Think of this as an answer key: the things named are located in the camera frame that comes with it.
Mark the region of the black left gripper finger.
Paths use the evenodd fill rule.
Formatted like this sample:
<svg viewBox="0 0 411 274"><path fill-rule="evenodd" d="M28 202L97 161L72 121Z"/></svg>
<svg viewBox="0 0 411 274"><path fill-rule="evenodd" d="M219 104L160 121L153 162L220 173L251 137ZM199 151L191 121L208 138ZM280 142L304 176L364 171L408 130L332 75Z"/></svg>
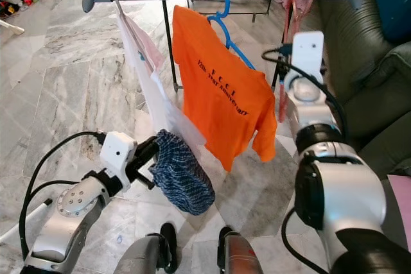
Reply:
<svg viewBox="0 0 411 274"><path fill-rule="evenodd" d="M145 166L159 152L157 137L150 137L136 147L136 164Z"/></svg>

